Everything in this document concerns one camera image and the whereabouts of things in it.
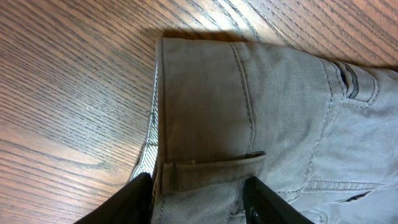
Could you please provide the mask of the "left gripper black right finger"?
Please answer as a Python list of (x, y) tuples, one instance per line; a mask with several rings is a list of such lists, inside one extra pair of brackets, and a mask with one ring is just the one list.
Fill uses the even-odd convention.
[(313, 224), (257, 177), (245, 180), (243, 207), (247, 224)]

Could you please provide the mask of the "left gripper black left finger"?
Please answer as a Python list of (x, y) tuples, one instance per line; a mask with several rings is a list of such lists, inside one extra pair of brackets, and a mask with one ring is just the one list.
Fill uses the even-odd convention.
[(75, 224), (148, 224), (153, 181), (143, 172)]

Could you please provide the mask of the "grey shorts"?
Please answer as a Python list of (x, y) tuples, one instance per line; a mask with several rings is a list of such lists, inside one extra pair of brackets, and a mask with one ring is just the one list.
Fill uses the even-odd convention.
[(244, 223), (257, 177), (315, 223), (397, 222), (397, 72), (273, 44), (157, 41), (151, 223)]

